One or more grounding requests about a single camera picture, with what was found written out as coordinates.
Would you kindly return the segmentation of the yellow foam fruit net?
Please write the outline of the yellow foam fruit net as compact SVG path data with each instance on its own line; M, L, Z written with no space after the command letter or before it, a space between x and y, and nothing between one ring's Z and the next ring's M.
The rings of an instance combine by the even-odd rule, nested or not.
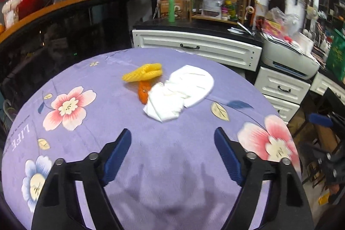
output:
M145 64L141 67L123 75L122 80L125 82L148 81L163 74L162 65L159 63Z

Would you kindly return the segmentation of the white drawer cabinet stack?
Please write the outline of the white drawer cabinet stack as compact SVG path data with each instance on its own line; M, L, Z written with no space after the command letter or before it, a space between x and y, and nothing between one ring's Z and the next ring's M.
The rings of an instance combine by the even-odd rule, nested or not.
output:
M287 124L299 110L310 84L266 67L260 67L254 86Z

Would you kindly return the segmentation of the white printer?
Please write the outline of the white printer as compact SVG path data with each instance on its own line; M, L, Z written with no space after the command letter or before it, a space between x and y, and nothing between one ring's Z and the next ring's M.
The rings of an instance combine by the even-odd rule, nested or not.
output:
M311 79L320 68L318 61L285 40L260 33L263 41L261 61L272 68L303 80Z

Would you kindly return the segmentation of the white long drawer front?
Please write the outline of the white long drawer front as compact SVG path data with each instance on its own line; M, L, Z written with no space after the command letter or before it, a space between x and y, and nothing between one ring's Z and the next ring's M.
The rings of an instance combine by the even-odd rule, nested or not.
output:
M262 52L253 44L205 34L137 29L132 34L136 48L166 47L249 71L257 69Z

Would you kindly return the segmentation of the white crumpled paper wrapper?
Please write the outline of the white crumpled paper wrapper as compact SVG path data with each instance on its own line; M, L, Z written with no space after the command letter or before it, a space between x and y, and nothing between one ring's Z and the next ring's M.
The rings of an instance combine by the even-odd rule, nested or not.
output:
M177 119L187 97L175 83L169 80L158 82L149 91L143 111L161 123Z

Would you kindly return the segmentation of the white paper plate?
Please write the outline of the white paper plate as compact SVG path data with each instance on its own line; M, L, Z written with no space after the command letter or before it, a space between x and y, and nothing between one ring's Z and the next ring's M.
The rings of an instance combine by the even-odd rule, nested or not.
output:
M189 108L203 100L213 89L214 78L204 69L192 65L184 65L174 71L165 86L179 94L184 107Z

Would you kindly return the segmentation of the purple floral tablecloth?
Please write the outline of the purple floral tablecloth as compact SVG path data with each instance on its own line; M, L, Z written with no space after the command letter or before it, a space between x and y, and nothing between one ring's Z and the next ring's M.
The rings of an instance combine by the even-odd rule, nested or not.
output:
M160 63L163 79L183 66L210 73L214 86L180 117L161 123L144 113L135 85L122 76ZM39 87L20 108L2 159L6 202L30 229L42 183L56 159L84 159L124 128L131 147L105 188L125 229L220 229L240 187L230 179L214 132L263 159L288 157L296 146L275 108L247 80L214 61L171 49L129 49L77 63Z

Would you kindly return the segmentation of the curved wooden counter shelf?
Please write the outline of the curved wooden counter shelf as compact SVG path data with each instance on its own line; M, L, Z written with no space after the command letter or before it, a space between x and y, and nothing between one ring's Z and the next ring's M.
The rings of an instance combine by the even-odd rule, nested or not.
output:
M9 29L6 29L1 34L1 48L3 49L11 44L17 37L41 23L54 20L56 17L63 17L74 13L81 8L105 4L110 1L113 0L63 0L49 5L23 18Z

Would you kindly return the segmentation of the white lidded jar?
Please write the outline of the white lidded jar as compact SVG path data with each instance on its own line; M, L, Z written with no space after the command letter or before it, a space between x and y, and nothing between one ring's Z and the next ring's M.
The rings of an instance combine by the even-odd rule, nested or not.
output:
M2 14L5 22L6 29L9 29L19 21L18 5L21 0L8 0L2 8Z

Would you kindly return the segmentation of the green plastic bottle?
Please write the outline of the green plastic bottle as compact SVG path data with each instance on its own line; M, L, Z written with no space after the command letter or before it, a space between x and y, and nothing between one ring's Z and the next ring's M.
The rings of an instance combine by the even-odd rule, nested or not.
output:
M175 0L168 0L168 21L175 22Z

